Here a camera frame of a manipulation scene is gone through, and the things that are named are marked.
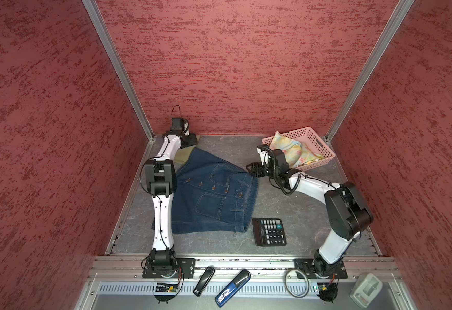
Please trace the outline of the olive green skirt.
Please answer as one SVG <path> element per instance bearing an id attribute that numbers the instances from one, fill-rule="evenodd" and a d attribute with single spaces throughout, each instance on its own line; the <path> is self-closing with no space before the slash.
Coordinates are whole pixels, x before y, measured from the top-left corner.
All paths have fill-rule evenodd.
<path id="1" fill-rule="evenodd" d="M 179 149 L 174 157 L 174 163 L 178 165 L 185 165 L 191 155 L 191 152 L 197 147 L 200 138 L 200 135 L 196 135 L 197 142 L 195 145 Z"/>

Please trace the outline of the blue denim skirt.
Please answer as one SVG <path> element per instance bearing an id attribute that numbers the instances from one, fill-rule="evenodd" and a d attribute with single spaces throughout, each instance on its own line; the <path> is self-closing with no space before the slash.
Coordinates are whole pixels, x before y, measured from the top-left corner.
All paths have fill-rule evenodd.
<path id="1" fill-rule="evenodd" d="M 177 172 L 172 233 L 245 233 L 253 218 L 258 179 L 207 151 L 194 149 Z"/>

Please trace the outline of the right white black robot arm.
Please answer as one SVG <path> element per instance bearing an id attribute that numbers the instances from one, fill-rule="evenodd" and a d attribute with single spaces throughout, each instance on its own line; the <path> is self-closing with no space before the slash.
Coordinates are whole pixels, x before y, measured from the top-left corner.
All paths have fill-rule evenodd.
<path id="1" fill-rule="evenodd" d="M 271 149 L 267 145 L 259 145 L 256 149 L 260 161 L 246 166 L 251 176 L 267 177 L 271 185 L 285 196 L 300 192 L 325 205 L 331 230 L 323 245 L 316 250 L 309 270 L 319 278 L 333 276 L 350 245 L 374 221 L 361 192 L 351 182 L 334 185 L 290 168 L 280 149 Z"/>

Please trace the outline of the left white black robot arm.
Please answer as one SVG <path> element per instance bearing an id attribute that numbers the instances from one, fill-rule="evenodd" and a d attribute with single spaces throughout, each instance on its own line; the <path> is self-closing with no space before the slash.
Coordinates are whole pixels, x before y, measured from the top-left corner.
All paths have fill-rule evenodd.
<path id="1" fill-rule="evenodd" d="M 154 238 L 148 255 L 149 269 L 162 278 L 176 276 L 180 268 L 174 251 L 172 234 L 172 204 L 178 181 L 174 158 L 177 152 L 196 145 L 196 138 L 187 129 L 171 130 L 163 137 L 163 145 L 157 155 L 149 158 L 141 168 L 139 176 L 143 191 L 152 197 L 154 204 Z"/>

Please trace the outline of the pastel patterned cloth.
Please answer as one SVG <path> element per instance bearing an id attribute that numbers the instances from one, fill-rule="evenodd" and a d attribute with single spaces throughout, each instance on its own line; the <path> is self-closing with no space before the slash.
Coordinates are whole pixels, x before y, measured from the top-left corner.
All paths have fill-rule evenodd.
<path id="1" fill-rule="evenodd" d="M 304 143 L 282 136 L 279 132 L 275 133 L 270 148 L 272 150 L 280 149 L 290 168 L 301 167 L 324 159 L 322 155 L 310 151 Z"/>

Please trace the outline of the pink plastic basket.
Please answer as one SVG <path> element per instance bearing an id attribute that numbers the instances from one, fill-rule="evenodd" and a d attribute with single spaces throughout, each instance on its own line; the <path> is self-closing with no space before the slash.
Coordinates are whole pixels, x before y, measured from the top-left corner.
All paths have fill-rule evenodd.
<path id="1" fill-rule="evenodd" d="M 304 143 L 307 148 L 316 153 L 320 154 L 324 157 L 323 160 L 313 162 L 311 164 L 303 165 L 301 167 L 297 167 L 300 171 L 308 171 L 311 169 L 315 169 L 317 167 L 321 167 L 323 165 L 328 164 L 334 157 L 334 152 L 327 146 L 327 144 L 319 137 L 318 134 L 315 133 L 314 130 L 310 127 L 304 127 L 302 129 L 292 130 L 288 133 L 281 134 L 282 136 L 294 139 L 298 142 Z M 269 138 L 264 138 L 262 143 L 270 147 L 272 139 L 274 136 Z"/>

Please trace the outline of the black desk calculator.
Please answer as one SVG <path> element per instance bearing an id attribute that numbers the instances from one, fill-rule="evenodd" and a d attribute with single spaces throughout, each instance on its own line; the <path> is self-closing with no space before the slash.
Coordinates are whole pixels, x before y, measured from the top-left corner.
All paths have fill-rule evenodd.
<path id="1" fill-rule="evenodd" d="M 253 218 L 254 241 L 259 247 L 287 245 L 284 225 L 280 218 Z"/>

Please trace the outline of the blue black stapler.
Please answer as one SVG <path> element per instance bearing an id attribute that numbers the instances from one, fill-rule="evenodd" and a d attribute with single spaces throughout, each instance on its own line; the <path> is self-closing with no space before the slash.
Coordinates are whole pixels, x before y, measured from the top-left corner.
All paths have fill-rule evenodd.
<path id="1" fill-rule="evenodd" d="M 215 297 L 215 302 L 219 308 L 223 307 L 241 288 L 251 279 L 251 273 L 241 270 Z"/>

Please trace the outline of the right small circuit board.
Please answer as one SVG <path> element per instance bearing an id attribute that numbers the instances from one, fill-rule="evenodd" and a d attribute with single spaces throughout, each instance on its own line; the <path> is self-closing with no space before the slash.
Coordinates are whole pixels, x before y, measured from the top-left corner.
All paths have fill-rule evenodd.
<path id="1" fill-rule="evenodd" d="M 319 285 L 319 298 L 320 300 L 324 302 L 330 302 L 333 303 L 335 299 L 338 296 L 338 284 L 337 283 L 331 283 L 331 284 L 322 284 Z"/>

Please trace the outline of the small circuit board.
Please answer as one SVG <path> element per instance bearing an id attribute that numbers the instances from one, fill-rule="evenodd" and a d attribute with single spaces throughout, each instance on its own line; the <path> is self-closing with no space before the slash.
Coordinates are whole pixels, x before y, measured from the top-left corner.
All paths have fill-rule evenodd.
<path id="1" fill-rule="evenodd" d="M 331 284 L 322 284 L 319 285 L 319 298 L 320 300 L 324 302 L 330 302 L 333 303 L 335 299 L 338 296 L 338 284 L 337 283 L 331 283 Z"/>
<path id="2" fill-rule="evenodd" d="M 169 293 L 169 294 L 177 294 L 180 290 L 180 286 L 178 284 L 166 284 L 158 282 L 156 284 L 156 293 Z"/>

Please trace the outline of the grey plastic dispenser box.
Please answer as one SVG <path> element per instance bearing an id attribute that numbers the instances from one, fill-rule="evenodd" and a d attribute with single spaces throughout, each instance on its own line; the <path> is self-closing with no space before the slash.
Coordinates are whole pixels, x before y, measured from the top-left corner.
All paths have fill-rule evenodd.
<path id="1" fill-rule="evenodd" d="M 367 308 L 383 288 L 383 282 L 373 273 L 361 273 L 349 295 L 361 309 Z"/>

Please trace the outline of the left small circuit board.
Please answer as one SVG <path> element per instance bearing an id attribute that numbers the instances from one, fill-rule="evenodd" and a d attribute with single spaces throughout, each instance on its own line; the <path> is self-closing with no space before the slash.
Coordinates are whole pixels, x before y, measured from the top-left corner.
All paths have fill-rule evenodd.
<path id="1" fill-rule="evenodd" d="M 177 294 L 180 290 L 180 286 L 178 284 L 166 284 L 158 282 L 156 284 L 156 293 L 169 293 L 169 294 Z"/>

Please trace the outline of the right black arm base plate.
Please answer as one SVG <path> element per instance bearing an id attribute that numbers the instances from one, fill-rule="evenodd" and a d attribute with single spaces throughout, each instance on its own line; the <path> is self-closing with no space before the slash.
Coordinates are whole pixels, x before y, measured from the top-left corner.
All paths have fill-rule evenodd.
<path id="1" fill-rule="evenodd" d="M 294 266 L 302 271 L 308 279 L 320 280 L 346 280 L 348 274 L 343 260 L 328 264 L 322 258 L 297 258 L 294 260 Z"/>

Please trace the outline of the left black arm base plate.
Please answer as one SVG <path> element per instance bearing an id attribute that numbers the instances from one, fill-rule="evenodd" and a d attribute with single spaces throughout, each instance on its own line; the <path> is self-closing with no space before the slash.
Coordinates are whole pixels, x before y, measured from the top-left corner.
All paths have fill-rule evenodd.
<path id="1" fill-rule="evenodd" d="M 144 261 L 142 278 L 155 278 L 155 279 L 190 279 L 194 276 L 196 260 L 194 258 L 177 258 L 176 267 L 170 269 L 160 269 L 156 267 L 153 269 L 149 259 Z"/>

